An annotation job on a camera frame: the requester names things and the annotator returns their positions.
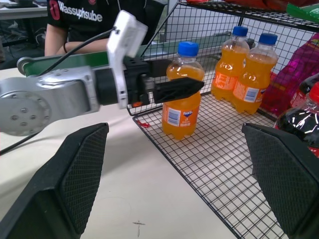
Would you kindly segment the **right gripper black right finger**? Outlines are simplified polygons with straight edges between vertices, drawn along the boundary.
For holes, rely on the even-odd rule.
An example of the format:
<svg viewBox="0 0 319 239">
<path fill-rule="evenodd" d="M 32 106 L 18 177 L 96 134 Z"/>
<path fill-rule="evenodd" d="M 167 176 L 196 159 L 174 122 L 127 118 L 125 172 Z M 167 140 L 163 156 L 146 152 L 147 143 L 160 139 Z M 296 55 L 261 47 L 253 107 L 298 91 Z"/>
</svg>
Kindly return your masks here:
<svg viewBox="0 0 319 239">
<path fill-rule="evenodd" d="M 242 126 L 259 186 L 290 239 L 319 237 L 319 160 L 295 135 Z"/>
</svg>

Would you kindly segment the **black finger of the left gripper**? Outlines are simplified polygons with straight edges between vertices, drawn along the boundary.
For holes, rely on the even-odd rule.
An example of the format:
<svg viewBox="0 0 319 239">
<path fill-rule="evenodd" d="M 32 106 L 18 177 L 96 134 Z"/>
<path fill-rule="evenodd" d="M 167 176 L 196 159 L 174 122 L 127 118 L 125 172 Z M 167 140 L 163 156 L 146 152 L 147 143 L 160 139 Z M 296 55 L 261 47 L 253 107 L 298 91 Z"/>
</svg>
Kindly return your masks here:
<svg viewBox="0 0 319 239">
<path fill-rule="evenodd" d="M 172 63 L 169 59 L 151 60 L 149 61 L 150 78 L 166 76 L 166 70 Z"/>
<path fill-rule="evenodd" d="M 154 103 L 160 104 L 189 98 L 198 93 L 203 86 L 203 81 L 189 77 L 155 84 L 152 90 Z"/>
</svg>

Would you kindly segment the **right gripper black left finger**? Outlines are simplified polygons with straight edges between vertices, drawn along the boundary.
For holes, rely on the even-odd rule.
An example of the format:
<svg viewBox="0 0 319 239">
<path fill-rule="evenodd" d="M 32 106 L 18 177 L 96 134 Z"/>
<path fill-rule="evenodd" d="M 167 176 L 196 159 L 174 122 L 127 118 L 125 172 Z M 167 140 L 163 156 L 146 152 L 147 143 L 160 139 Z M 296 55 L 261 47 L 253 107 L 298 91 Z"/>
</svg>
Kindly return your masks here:
<svg viewBox="0 0 319 239">
<path fill-rule="evenodd" d="M 2 239 L 78 239 L 100 185 L 107 123 L 68 135 L 0 222 Z"/>
</svg>

